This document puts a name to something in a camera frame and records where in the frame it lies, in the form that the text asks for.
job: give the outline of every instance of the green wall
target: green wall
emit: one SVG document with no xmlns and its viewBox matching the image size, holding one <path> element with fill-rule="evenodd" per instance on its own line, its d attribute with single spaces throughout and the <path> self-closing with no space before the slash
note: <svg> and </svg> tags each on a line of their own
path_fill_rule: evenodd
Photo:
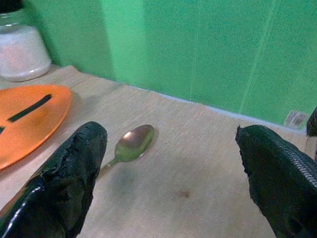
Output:
<svg viewBox="0 0 317 238">
<path fill-rule="evenodd" d="M 28 0 L 54 63 L 283 124 L 317 106 L 315 0 Z"/>
</svg>

